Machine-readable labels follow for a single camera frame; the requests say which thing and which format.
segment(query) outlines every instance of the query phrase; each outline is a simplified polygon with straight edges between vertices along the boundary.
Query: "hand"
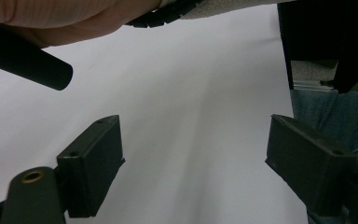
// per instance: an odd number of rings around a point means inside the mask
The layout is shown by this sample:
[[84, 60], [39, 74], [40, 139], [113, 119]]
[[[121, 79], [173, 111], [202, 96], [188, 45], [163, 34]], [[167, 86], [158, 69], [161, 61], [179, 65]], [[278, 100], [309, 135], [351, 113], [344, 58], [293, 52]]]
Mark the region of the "hand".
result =
[[108, 35], [161, 0], [0, 0], [0, 24], [40, 48]]

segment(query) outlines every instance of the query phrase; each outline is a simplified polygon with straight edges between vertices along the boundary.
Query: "black cylindrical handle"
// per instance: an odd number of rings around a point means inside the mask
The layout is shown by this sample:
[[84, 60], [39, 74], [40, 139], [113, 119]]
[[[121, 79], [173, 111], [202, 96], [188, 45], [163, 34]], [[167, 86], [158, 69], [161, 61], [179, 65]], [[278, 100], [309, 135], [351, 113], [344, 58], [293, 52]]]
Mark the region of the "black cylindrical handle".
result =
[[0, 69], [61, 91], [71, 82], [68, 63], [0, 28]]

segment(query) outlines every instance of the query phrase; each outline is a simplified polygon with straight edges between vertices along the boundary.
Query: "denim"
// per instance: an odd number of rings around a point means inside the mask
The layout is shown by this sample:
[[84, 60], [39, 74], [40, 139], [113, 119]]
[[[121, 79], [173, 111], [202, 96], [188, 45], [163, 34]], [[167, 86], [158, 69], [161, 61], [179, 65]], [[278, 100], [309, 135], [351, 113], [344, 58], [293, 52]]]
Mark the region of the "denim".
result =
[[[295, 119], [343, 143], [358, 156], [358, 91], [291, 91], [291, 97]], [[344, 224], [347, 216], [346, 208], [339, 217], [308, 214], [309, 224]]]

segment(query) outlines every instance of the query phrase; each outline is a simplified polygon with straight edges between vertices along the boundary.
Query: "screw hole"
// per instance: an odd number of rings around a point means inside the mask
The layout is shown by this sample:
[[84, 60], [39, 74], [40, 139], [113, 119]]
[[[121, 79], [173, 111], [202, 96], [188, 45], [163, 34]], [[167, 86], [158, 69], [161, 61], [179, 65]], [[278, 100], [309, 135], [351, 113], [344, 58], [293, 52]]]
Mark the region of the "screw hole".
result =
[[23, 178], [22, 178], [22, 183], [24, 184], [31, 184], [34, 183], [40, 179], [43, 178], [43, 175], [45, 175], [43, 172], [41, 171], [32, 171], [28, 174], [26, 174]]

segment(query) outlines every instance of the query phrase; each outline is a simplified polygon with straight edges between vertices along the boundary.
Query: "sleeve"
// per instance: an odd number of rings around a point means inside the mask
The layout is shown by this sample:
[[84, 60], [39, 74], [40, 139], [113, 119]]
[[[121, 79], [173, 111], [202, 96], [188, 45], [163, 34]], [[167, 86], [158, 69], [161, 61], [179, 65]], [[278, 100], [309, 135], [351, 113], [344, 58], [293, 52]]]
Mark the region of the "sleeve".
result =
[[181, 19], [191, 20], [211, 17], [225, 12], [246, 7], [277, 4], [293, 0], [203, 0], [196, 8], [185, 14]]

